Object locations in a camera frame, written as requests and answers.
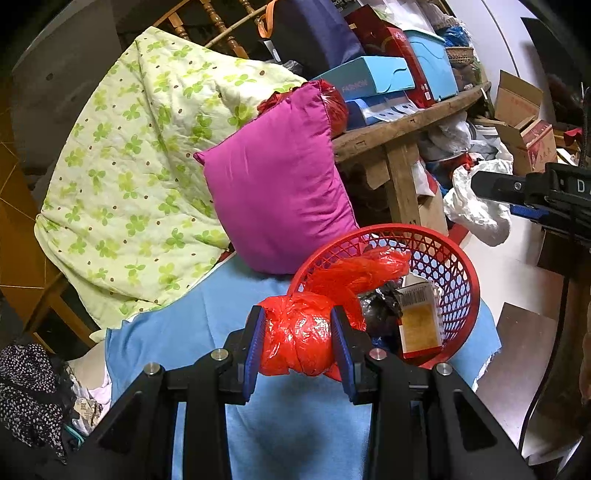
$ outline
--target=blue plastic container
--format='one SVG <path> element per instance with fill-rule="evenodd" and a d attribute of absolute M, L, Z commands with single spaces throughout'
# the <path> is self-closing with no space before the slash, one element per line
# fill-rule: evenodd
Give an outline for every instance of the blue plastic container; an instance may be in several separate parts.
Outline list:
<path fill-rule="evenodd" d="M 399 57 L 359 57 L 313 80 L 319 79 L 333 85 L 345 101 L 414 88 L 406 60 Z"/>
<path fill-rule="evenodd" d="M 457 94 L 456 79 L 445 51 L 445 39 L 423 30 L 405 30 L 433 93 L 441 102 Z"/>

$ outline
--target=blue gripper pad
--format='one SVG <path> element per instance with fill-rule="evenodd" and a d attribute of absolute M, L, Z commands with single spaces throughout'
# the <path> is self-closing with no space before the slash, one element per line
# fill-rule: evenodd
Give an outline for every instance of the blue gripper pad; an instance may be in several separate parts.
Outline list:
<path fill-rule="evenodd" d="M 540 220 L 544 215 L 548 215 L 548 210 L 533 209 L 523 205 L 509 205 L 511 215 L 528 218 L 530 220 Z"/>
<path fill-rule="evenodd" d="M 244 384 L 242 386 L 242 394 L 246 401 L 250 400 L 252 393 L 255 391 L 256 376 L 258 375 L 258 370 L 261 366 L 262 346 L 265 339 L 265 323 L 267 322 L 265 309 L 257 307 L 258 306 L 252 308 L 247 321 L 247 323 L 250 322 L 252 320 L 251 316 L 256 315 L 252 341 L 244 363 Z"/>
<path fill-rule="evenodd" d="M 353 401 L 357 392 L 355 388 L 355 376 L 353 370 L 353 359 L 349 352 L 347 340 L 343 328 L 351 328 L 349 320 L 342 307 L 335 307 L 330 312 L 330 334 L 332 336 L 333 355 L 339 367 L 343 390 Z"/>

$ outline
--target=light blue cloth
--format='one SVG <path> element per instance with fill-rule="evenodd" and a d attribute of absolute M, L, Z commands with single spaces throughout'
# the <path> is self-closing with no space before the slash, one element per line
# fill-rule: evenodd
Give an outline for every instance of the light blue cloth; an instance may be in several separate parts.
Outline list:
<path fill-rule="evenodd" d="M 283 295 L 289 277 L 250 270 L 234 256 L 183 298 L 143 313 L 106 337 L 106 362 L 115 401 L 148 362 L 166 369 L 194 363 L 223 345 L 229 332 L 244 326 L 253 305 Z M 466 342 L 469 355 L 456 354 L 454 366 L 478 373 L 500 346 L 488 308 Z M 474 378 L 466 378 L 469 385 Z M 184 405 L 179 408 L 173 478 L 182 478 Z M 226 406 L 232 476 L 235 480 L 361 479 L 369 434 L 370 406 L 349 403 L 340 383 L 324 375 L 291 373 L 258 376 L 245 406 Z"/>

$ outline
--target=black polka dot fabric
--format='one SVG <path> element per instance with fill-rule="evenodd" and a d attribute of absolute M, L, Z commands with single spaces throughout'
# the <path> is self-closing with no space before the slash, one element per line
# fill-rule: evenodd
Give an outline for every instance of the black polka dot fabric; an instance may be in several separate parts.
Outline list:
<path fill-rule="evenodd" d="M 0 352 L 0 377 L 36 392 L 54 393 L 55 375 L 43 347 L 37 343 L 8 345 Z"/>
<path fill-rule="evenodd" d="M 13 343 L 0 352 L 0 424 L 29 447 L 48 446 L 62 462 L 62 425 L 72 411 L 72 383 L 41 345 Z"/>
<path fill-rule="evenodd" d="M 39 403 L 16 388 L 0 384 L 0 422 L 29 447 L 49 445 L 63 460 L 62 419 L 59 405 Z"/>

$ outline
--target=magenta pillow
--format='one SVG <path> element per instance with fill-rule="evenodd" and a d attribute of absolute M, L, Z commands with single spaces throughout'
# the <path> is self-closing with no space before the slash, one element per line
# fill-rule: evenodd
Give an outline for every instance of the magenta pillow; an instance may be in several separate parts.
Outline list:
<path fill-rule="evenodd" d="M 318 82 L 194 157 L 230 241 L 256 271 L 293 274 L 317 248 L 358 228 Z"/>

